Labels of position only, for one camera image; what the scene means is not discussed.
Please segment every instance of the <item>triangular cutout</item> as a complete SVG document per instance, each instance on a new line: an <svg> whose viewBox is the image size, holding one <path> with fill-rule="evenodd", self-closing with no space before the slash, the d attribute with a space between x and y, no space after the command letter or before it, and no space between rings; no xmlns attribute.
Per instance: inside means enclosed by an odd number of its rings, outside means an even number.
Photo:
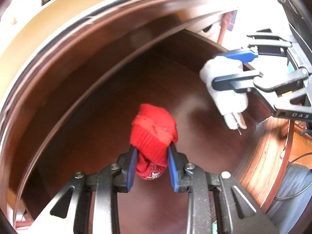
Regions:
<svg viewBox="0 0 312 234"><path fill-rule="evenodd" d="M290 103L292 105L301 105L301 106L308 106L308 107L311 106L311 102L310 102L307 94L303 94L299 97L295 97L295 98L291 99Z"/></svg>
<svg viewBox="0 0 312 234"><path fill-rule="evenodd" d="M68 213L69 204L71 203L73 192L74 188L70 187L51 209L50 215L65 219Z"/></svg>
<svg viewBox="0 0 312 234"><path fill-rule="evenodd" d="M256 214L255 208L237 186L232 187L232 194L239 218L244 219Z"/></svg>

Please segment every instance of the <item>gray fabric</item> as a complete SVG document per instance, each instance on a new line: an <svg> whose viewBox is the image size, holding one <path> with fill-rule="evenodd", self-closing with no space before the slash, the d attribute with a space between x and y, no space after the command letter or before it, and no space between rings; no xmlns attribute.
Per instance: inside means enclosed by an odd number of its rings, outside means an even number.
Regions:
<svg viewBox="0 0 312 234"><path fill-rule="evenodd" d="M300 192L311 181L311 170L289 163L276 196L284 197ZM280 234L287 234L292 229L305 210L311 196L312 186L294 198L272 202L266 214L279 229Z"/></svg>

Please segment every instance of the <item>cable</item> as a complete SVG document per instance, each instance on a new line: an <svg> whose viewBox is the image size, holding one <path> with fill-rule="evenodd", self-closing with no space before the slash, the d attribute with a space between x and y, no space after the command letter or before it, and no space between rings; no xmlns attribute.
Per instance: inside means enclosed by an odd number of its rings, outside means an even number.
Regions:
<svg viewBox="0 0 312 234"><path fill-rule="evenodd" d="M303 157L308 156L308 155L312 155L312 152L309 152L309 153L306 153L306 154L303 154L303 155L297 157L296 159L294 159L293 161L291 161L291 163L296 162L298 159L303 158ZM296 196L302 194L302 193L303 193L305 190L307 190L311 185L312 185L312 181L310 182L310 184L308 184L304 189L302 189L302 190L299 191L298 193L295 193L295 194L289 195L289 196L284 196L284 197L276 196L276 197L274 197L274 199L275 199L275 200L280 200L280 201L282 201L282 200L288 200L288 199L294 198L294 197L296 197Z"/></svg>

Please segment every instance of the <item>red sock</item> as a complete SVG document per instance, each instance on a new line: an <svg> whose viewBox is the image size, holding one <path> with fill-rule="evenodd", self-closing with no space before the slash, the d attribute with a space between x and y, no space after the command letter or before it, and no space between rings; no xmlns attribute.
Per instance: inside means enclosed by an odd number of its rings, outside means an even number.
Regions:
<svg viewBox="0 0 312 234"><path fill-rule="evenodd" d="M142 104L132 122L130 143L138 149L136 173L143 179L162 175L168 166L167 148L177 143L177 124L164 109Z"/></svg>

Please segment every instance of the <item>red object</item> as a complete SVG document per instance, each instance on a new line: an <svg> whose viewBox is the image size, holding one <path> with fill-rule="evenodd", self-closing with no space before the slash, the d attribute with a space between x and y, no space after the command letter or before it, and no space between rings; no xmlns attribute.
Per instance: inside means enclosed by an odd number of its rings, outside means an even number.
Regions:
<svg viewBox="0 0 312 234"><path fill-rule="evenodd" d="M132 122L130 143L138 149L136 173L143 179L162 175L168 166L167 148L177 143L177 124L164 108L142 104Z"/></svg>

